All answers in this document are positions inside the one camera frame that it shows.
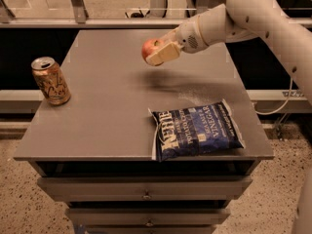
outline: speckled floor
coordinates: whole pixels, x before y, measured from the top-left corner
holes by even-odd
[[[38,174],[27,163],[12,158],[23,132],[0,129],[0,233],[73,234],[66,205],[39,189]],[[283,127],[284,141],[266,132],[275,159],[255,169],[252,185],[230,203],[231,216],[214,234],[291,233],[300,188],[312,165],[311,144],[296,122]]]

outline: gray table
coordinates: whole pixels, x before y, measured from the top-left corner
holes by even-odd
[[[151,110],[229,103],[246,149],[178,160],[270,159],[273,152],[223,44],[160,67],[140,56],[142,43],[167,30],[80,31],[62,65],[69,103],[43,101],[18,151],[26,161],[148,161]]]
[[[80,31],[61,66],[71,100],[58,107],[43,101],[15,154],[42,176],[43,190],[67,203],[77,233],[84,230],[79,226],[109,234],[212,233],[229,215],[229,201],[251,183],[254,168],[273,158],[225,45],[148,66],[141,45],[165,32]],[[148,109],[223,98],[245,149],[151,160],[156,126]]]

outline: table top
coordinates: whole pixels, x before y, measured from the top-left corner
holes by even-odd
[[[15,159],[25,161],[150,161],[152,111],[205,105],[225,98],[245,149],[172,160],[259,160],[273,151],[224,44],[158,67],[140,56],[143,42],[168,30],[79,32],[61,69],[72,93],[61,106],[41,103]]]

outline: blue chip bag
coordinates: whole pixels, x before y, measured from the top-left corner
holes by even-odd
[[[157,124],[153,160],[244,148],[225,100],[204,106],[152,112],[152,115]]]

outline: cable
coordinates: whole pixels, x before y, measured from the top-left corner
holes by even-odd
[[[291,94],[292,94],[292,88],[293,88],[293,78],[291,78],[291,82],[290,82],[290,89],[289,89],[289,95],[288,97],[286,98],[285,102],[277,109],[275,109],[274,111],[271,111],[271,112],[258,112],[258,111],[255,111],[257,114],[259,115],[270,115],[270,114],[273,114],[273,113],[277,113],[278,111],[280,111],[281,109],[284,108],[284,106],[286,106],[286,104],[289,102],[290,98],[291,98]]]

